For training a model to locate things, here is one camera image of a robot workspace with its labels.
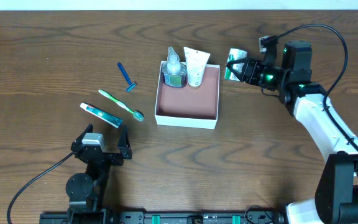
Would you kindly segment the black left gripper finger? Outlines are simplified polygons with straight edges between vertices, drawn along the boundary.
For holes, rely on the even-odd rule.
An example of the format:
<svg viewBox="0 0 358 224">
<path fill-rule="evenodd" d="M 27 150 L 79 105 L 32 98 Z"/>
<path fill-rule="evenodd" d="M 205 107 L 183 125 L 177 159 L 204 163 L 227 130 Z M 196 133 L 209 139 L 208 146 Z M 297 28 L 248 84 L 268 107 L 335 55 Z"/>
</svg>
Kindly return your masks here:
<svg viewBox="0 0 358 224">
<path fill-rule="evenodd" d="M 123 159 L 132 159 L 132 148 L 129 142 L 127 126 L 123 126 L 117 147 Z"/>
<path fill-rule="evenodd" d="M 77 146 L 82 144 L 82 140 L 84 138 L 84 136 L 88 133 L 92 133 L 93 132 L 93 125 L 89 124 L 85 130 L 73 141 L 72 146 Z"/>
</svg>

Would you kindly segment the green white soap packet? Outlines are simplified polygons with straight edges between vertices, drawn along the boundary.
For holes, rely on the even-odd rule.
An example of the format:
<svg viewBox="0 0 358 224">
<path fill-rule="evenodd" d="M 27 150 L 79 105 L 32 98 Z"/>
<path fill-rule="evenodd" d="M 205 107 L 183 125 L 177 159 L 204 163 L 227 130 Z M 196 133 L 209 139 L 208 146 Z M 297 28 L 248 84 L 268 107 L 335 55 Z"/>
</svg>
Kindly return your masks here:
<svg viewBox="0 0 358 224">
<path fill-rule="evenodd" d="M 231 62 L 231 61 L 235 61 L 235 60 L 239 60 L 242 58 L 246 58 L 247 57 L 247 51 L 245 50 L 241 50 L 241 49 L 234 49 L 231 48 L 229 51 L 229 55 L 227 58 L 227 62 Z M 238 63 L 238 64 L 234 64 L 232 67 L 235 71 L 237 71 L 238 73 L 240 73 L 242 71 L 242 67 L 244 66 L 243 63 Z M 235 74 L 233 74 L 230 69 L 226 68 L 225 71 L 225 76 L 224 78 L 226 80 L 232 80 L 232 81 L 237 81 L 239 82 L 239 79 L 235 76 Z"/>
</svg>

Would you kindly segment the white lotion tube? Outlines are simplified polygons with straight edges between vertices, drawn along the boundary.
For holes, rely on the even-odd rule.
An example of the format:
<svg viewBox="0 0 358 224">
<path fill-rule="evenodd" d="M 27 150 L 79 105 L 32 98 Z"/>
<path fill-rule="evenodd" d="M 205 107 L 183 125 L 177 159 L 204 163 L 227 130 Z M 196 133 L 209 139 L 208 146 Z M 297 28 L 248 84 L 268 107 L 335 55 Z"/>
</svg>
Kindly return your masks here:
<svg viewBox="0 0 358 224">
<path fill-rule="evenodd" d="M 192 89 L 197 89 L 202 84 L 204 70 L 211 54 L 189 47 L 184 47 L 183 50 L 186 59 L 187 82 Z"/>
</svg>

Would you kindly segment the clear soap pump bottle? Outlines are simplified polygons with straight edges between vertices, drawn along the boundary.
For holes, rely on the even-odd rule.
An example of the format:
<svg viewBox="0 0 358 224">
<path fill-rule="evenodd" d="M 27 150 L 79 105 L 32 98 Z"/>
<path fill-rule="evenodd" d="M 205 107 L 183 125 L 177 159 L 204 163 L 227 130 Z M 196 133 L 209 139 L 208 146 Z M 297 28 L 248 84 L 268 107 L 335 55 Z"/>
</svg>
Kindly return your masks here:
<svg viewBox="0 0 358 224">
<path fill-rule="evenodd" d="M 167 61 L 162 65 L 162 73 L 166 85 L 174 88 L 186 86 L 186 66 L 180 62 L 172 46 L 168 48 Z"/>
</svg>

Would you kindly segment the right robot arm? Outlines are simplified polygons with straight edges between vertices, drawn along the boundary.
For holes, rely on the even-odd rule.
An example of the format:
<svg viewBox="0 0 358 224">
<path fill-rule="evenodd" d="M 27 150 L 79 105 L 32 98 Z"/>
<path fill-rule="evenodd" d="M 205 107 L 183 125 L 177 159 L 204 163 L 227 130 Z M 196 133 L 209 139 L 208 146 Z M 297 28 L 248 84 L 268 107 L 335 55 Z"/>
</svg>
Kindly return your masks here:
<svg viewBox="0 0 358 224">
<path fill-rule="evenodd" d="M 260 39 L 263 60 L 231 49 L 226 71 L 241 82 L 277 91 L 276 97 L 308 131 L 325 167 L 314 198 L 286 206 L 287 223 L 358 223 L 358 138 L 336 113 L 325 89 L 311 81 L 309 42 L 288 41 L 279 67 L 276 44 Z"/>
</svg>

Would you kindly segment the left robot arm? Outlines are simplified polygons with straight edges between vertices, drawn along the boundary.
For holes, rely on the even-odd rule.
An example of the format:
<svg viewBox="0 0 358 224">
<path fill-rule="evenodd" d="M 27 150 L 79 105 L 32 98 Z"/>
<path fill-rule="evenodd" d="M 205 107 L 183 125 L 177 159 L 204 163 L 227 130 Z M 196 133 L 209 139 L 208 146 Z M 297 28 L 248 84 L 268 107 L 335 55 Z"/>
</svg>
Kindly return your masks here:
<svg viewBox="0 0 358 224">
<path fill-rule="evenodd" d="M 118 153 L 106 152 L 102 134 L 93 132 L 93 125 L 88 127 L 73 141 L 71 151 L 75 158 L 86 164 L 86 171 L 71 176 L 65 190 L 69 197 L 67 210 L 68 224 L 117 223 L 116 212 L 102 206 L 107 187 L 110 168 L 121 166 L 125 159 L 132 158 L 126 127 L 121 130 L 117 144 Z"/>
</svg>

